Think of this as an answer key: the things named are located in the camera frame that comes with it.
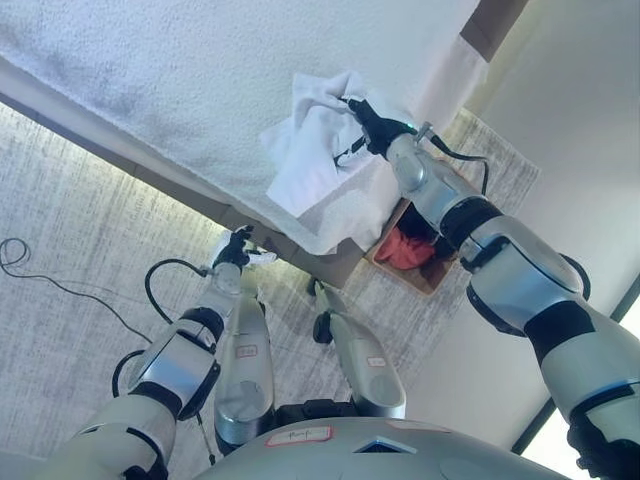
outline bed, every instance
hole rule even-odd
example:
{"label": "bed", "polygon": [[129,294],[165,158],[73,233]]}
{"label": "bed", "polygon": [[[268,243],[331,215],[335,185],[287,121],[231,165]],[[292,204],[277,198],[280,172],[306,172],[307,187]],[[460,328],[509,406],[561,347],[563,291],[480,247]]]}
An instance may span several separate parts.
{"label": "bed", "polygon": [[398,196],[380,159],[301,218],[266,197],[258,134],[288,115],[293,74],[358,70],[444,128],[525,3],[3,2],[0,100],[228,228],[254,224],[259,244],[341,286]]}

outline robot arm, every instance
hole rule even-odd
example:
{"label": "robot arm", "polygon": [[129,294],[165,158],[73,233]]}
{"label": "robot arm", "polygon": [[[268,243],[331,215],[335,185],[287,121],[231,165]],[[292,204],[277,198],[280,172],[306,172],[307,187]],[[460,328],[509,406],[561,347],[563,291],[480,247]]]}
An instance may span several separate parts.
{"label": "robot arm", "polygon": [[637,478],[640,343],[581,297],[582,282],[558,253],[503,215],[410,127],[349,100],[369,150],[391,163],[404,197],[460,254],[467,295],[499,331],[531,341],[569,443],[594,476]]}
{"label": "robot arm", "polygon": [[219,253],[197,308],[141,355],[126,395],[111,400],[50,458],[36,479],[164,480],[176,422],[195,416],[218,376],[216,345],[241,295],[245,232]]}

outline red cloth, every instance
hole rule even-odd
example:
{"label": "red cloth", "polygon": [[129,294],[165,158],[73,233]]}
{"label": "red cloth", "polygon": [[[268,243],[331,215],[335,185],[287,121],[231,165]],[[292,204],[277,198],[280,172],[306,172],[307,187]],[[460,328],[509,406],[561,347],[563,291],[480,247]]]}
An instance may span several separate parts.
{"label": "red cloth", "polygon": [[374,259],[380,263],[389,262],[398,270],[411,270],[424,265],[434,253],[435,248],[429,243],[408,238],[398,227],[393,227]]}

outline white wall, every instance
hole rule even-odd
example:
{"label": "white wall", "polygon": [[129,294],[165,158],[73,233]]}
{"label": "white wall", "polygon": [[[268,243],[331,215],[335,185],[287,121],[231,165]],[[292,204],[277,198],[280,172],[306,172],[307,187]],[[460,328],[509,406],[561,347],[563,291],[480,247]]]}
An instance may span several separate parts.
{"label": "white wall", "polygon": [[[590,274],[610,313],[640,271],[640,5],[531,0],[468,107],[542,169],[519,218]],[[525,340],[452,319],[409,414],[510,448],[548,393]]]}

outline black wire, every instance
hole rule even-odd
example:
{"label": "black wire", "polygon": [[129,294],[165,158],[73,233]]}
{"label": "black wire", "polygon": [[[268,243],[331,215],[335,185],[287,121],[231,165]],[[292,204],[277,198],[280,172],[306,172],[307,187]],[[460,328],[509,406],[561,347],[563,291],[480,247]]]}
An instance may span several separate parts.
{"label": "black wire", "polygon": [[149,298],[149,302],[151,302],[151,305],[153,306],[153,308],[156,310],[156,312],[158,312],[158,314],[163,318],[163,320],[167,322],[169,325],[173,323],[173,320],[171,320],[171,318],[169,318],[169,316],[166,313],[164,313],[164,310],[162,310],[162,307],[158,305],[158,302],[156,302],[156,299],[153,296],[153,292],[151,291],[151,276],[153,275],[153,272],[155,272],[162,265],[167,265],[170,263],[184,265],[185,267],[190,268],[194,273],[197,273],[201,277],[207,276],[206,270],[201,270],[198,267],[187,262],[186,260],[180,260],[179,258],[167,258],[166,260],[162,260],[161,262],[156,263],[153,267],[149,269],[149,271],[144,277],[144,290],[145,292],[147,292],[147,297]]}
{"label": "black wire", "polygon": [[196,421],[200,426],[200,431],[202,432],[202,438],[204,438],[204,444],[207,447],[207,452],[209,453],[209,463],[213,467],[216,464],[216,457],[213,454],[213,450],[211,449],[211,444],[209,443],[209,439],[207,438],[207,432],[204,431],[204,424],[202,423],[202,417],[200,416],[200,412],[196,412]]}
{"label": "black wire", "polygon": [[122,373],[122,369],[125,364],[131,360],[133,357],[137,357],[138,355],[142,355],[144,350],[134,350],[133,352],[127,353],[124,357],[120,359],[118,364],[116,365],[115,370],[113,371],[113,375],[111,375],[111,394],[113,398],[120,396],[120,390],[118,389],[118,383],[120,381],[120,373]]}
{"label": "black wire", "polygon": [[449,155],[452,158],[457,160],[462,160],[463,162],[482,162],[484,165],[484,175],[482,176],[482,194],[487,194],[487,184],[489,183],[489,162],[487,157],[479,157],[474,155],[463,155],[461,153],[456,153],[451,150],[444,140],[442,140],[438,135],[434,135],[430,139],[431,143],[433,143],[436,147],[442,150],[446,155]]}
{"label": "black wire", "polygon": [[[16,242],[22,247],[22,254],[16,260],[5,262],[3,260],[3,258],[2,258],[2,251],[4,250],[5,256],[8,256],[8,251],[9,251],[8,245],[11,242]],[[22,265],[24,265],[26,262],[29,261],[30,258],[31,258],[31,248],[21,238],[16,238],[16,237],[14,237],[14,238],[6,238],[0,243],[0,268],[2,269],[2,271],[4,273],[9,275],[10,277],[46,280],[49,283],[52,283],[53,285],[58,287],[60,290],[62,290],[64,292],[67,292],[67,293],[69,293],[71,295],[75,295],[77,297],[83,297],[83,298],[90,298],[91,300],[94,300],[94,301],[98,302],[100,305],[102,305],[107,310],[109,310],[118,319],[118,321],[124,326],[124,328],[129,330],[131,333],[135,333],[140,338],[144,339],[144,341],[146,341],[147,343],[149,343],[149,344],[152,343],[151,339],[149,337],[147,337],[145,334],[139,332],[135,328],[129,326],[129,324],[127,324],[127,322],[124,321],[124,319],[120,316],[120,314],[118,312],[116,312],[111,305],[109,305],[107,302],[105,302],[101,298],[98,298],[95,295],[90,295],[88,293],[80,293],[80,292],[76,292],[75,290],[71,290],[71,289],[69,289],[69,288],[67,288],[67,287],[65,287],[63,285],[60,285],[60,283],[58,283],[56,280],[54,280],[53,278],[48,277],[46,275],[22,275],[22,274],[18,274],[18,273],[12,273],[9,270],[7,270],[7,267],[12,266],[12,265],[17,265],[19,262],[21,262],[23,260],[24,261],[23,261]]]}

